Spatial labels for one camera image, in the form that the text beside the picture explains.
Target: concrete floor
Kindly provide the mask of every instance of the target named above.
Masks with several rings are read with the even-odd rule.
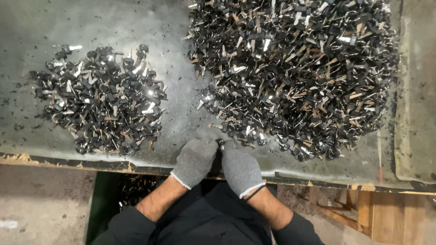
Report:
[[[2,245],[83,244],[95,172],[0,164],[0,228]],[[278,186],[278,198],[310,220],[326,245],[374,245],[369,237],[296,201],[302,187]],[[436,207],[426,210],[423,245],[436,244]]]
[[[0,244],[83,244],[95,174],[0,164]]]

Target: black shirt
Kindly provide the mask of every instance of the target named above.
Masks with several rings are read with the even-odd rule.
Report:
[[[157,223],[134,207],[126,208],[92,244],[272,244],[270,228],[256,210],[226,182],[206,182],[173,204]],[[323,244],[312,223],[296,213],[286,227],[272,233],[278,245]]]

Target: black sleeve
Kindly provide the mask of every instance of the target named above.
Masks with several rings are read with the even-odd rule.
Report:
[[[324,245],[315,233],[313,224],[294,213],[291,222],[283,229],[272,231],[277,245]]]
[[[127,207],[108,223],[108,230],[97,237],[92,245],[146,244],[156,223],[134,207]]]

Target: metal table surface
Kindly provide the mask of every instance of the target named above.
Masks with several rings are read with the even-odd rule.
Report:
[[[195,81],[194,67],[187,58],[192,44],[181,41],[189,25],[190,4],[185,0],[2,1],[0,162],[35,164],[37,159],[38,163],[54,165],[84,167],[87,163],[93,169],[158,174],[174,166],[181,147],[189,139],[226,139],[217,128],[208,127],[221,122],[204,108],[197,111],[192,99],[196,89],[204,88],[209,79]],[[68,56],[70,61],[84,57],[97,45],[110,45],[125,54],[139,44],[150,47],[147,61],[157,72],[156,80],[168,85],[168,101],[161,104],[161,108],[166,108],[163,129],[152,151],[143,146],[133,156],[80,155],[69,131],[60,127],[50,131],[51,122],[34,118],[49,101],[36,98],[32,89],[35,85],[23,77],[30,70],[44,70],[45,62],[60,51],[62,44],[83,46]],[[393,85],[390,108],[395,107],[395,89]],[[313,159],[300,163],[289,151],[281,152],[273,137],[266,146],[243,150],[257,158],[262,175],[275,182],[311,180],[305,183],[320,181],[368,190],[414,189],[413,184],[398,180],[394,174],[394,117],[395,112],[388,111],[380,132],[363,136],[357,147],[343,149],[345,157],[333,161]],[[135,171],[132,166],[147,171]]]

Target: gray knit glove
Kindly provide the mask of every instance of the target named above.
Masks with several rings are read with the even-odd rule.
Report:
[[[177,164],[171,175],[190,190],[208,174],[215,159],[218,144],[215,141],[189,141],[177,157]]]
[[[231,141],[224,145],[221,164],[227,183],[239,198],[265,185],[256,159],[236,150],[236,146]]]

